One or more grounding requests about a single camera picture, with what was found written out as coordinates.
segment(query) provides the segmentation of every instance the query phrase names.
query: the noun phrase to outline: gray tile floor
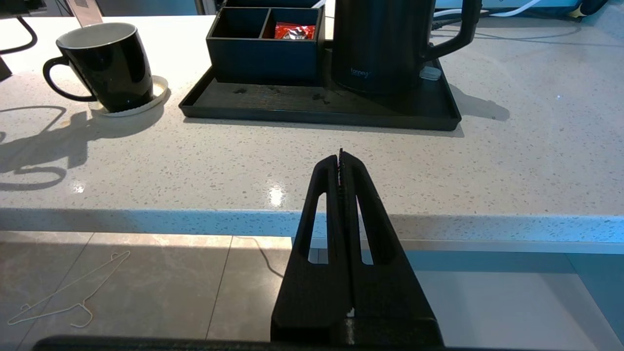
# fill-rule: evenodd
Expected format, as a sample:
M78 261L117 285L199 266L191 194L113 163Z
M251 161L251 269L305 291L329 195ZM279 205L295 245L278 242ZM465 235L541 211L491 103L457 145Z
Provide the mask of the gray tile floor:
M85 306L6 321L112 254L130 256ZM291 251L283 237L0 232L0 351L51 335L269 340ZM563 254L408 252L448 346L624 350ZM327 262L326 250L310 261ZM82 302L106 265L22 318Z

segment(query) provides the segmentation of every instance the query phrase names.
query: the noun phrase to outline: white quartz countertop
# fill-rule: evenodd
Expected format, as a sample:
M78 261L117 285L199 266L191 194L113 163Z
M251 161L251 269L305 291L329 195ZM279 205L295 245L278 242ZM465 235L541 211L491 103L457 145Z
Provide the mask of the white quartz countertop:
M3 56L14 75L0 82L0 230L291 236L314 165L342 147L366 164L406 245L624 252L624 42L582 24L482 20L441 59L463 115L454 132L185 119L178 104L210 67L213 18L105 19L138 27L171 90L128 119L94 119L45 83L74 18L26 18L39 42ZM0 21L0 47L28 40ZM69 68L52 76L85 92Z

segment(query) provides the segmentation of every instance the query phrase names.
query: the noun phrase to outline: coaster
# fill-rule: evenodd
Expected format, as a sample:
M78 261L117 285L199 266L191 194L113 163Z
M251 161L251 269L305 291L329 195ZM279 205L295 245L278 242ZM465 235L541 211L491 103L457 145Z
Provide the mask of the coaster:
M154 84L154 98L143 106L139 106L134 109L129 109L125 111L109 112L104 106L102 106L102 104L99 101L95 101L95 102L89 103L89 109L92 112L96 112L98 114L101 114L103 116L108 116L108 117L132 116L133 114L138 114L138 113L147 111L151 109L152 107L158 105L160 101L162 101L162 99L166 95L167 88L169 86L169 83L167 82L167 80L161 76L152 76L152 82Z

